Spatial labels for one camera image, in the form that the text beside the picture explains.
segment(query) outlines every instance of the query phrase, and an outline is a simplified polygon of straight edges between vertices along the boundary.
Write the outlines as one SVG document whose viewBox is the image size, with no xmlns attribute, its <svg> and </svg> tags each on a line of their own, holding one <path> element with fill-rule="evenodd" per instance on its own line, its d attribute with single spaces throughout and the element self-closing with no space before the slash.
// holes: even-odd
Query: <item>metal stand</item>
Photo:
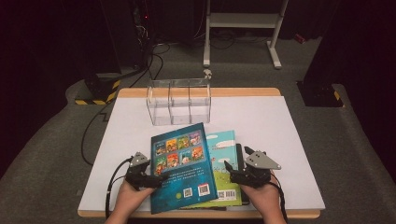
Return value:
<svg viewBox="0 0 396 224">
<path fill-rule="evenodd" d="M 211 13 L 210 0 L 206 7 L 206 33 L 204 49 L 204 67 L 210 66 L 210 28 L 211 27 L 238 27 L 238 28 L 272 28 L 274 34 L 271 41 L 267 41 L 267 47 L 276 69 L 282 67 L 275 50 L 275 44 L 279 30 L 285 16 L 289 0 L 283 0 L 278 14 L 248 14 L 248 13 Z"/>
</svg>

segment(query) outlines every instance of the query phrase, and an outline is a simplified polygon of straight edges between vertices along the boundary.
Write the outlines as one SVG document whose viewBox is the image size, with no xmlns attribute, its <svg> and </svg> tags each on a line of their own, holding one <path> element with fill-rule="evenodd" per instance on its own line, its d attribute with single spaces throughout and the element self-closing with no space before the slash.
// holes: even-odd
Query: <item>green book cover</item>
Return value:
<svg viewBox="0 0 396 224">
<path fill-rule="evenodd" d="M 241 189 L 238 184 L 231 183 L 230 173 L 224 165 L 224 161 L 227 161 L 235 170 L 238 169 L 234 131 L 209 133 L 206 135 L 206 142 L 219 197 L 210 202 L 194 204 L 189 208 L 242 205 Z"/>
</svg>

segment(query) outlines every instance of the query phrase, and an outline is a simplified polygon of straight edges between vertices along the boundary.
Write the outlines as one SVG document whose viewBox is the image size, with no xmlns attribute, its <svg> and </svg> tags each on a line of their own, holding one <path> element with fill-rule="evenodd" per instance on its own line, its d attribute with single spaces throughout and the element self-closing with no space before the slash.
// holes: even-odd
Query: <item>dark background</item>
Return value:
<svg viewBox="0 0 396 224">
<path fill-rule="evenodd" d="M 177 0 L 167 3 L 174 4 L 175 12 L 192 10 L 196 18 L 202 11 L 201 1 L 188 8 L 173 1 Z M 237 3 L 213 1 L 213 10 L 273 12 L 279 7 L 275 0 L 252 0 L 244 8 Z M 309 40 L 323 36 L 311 77 L 345 85 L 363 130 L 395 180 L 396 47 L 391 38 L 396 20 L 387 6 L 374 0 L 291 0 L 279 37 L 292 39 L 299 34 Z M 67 50 L 60 25 L 62 10 L 61 1 L 0 3 L 0 175 L 35 132 L 66 105 L 65 90 L 82 79 Z M 189 27 L 193 32 L 199 24 L 194 21 Z"/>
</svg>

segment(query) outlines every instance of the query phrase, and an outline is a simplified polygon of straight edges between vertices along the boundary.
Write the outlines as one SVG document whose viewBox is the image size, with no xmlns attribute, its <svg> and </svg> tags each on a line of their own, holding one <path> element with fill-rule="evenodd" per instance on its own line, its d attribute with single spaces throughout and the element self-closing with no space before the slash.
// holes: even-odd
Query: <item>transparent plastic container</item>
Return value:
<svg viewBox="0 0 396 224">
<path fill-rule="evenodd" d="M 207 78 L 151 80 L 147 106 L 153 125 L 210 122 Z"/>
</svg>

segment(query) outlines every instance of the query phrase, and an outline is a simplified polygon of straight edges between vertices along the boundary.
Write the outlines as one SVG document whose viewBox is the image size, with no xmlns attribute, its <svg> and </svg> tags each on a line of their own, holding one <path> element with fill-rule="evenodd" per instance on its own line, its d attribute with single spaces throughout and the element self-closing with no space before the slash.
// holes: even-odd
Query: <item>book cover illustration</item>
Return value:
<svg viewBox="0 0 396 224">
<path fill-rule="evenodd" d="M 202 139 L 203 123 L 151 137 L 151 173 L 169 176 L 150 196 L 151 214 L 217 199 L 209 151 Z"/>
<path fill-rule="evenodd" d="M 238 155 L 235 146 L 234 131 L 220 133 L 209 133 L 206 136 L 207 146 L 212 161 L 213 174 L 219 198 L 207 203 L 199 203 L 190 206 L 200 207 L 222 207 L 242 205 L 241 189 L 238 184 L 231 183 L 230 173 L 225 169 L 224 161 L 238 169 Z"/>
</svg>

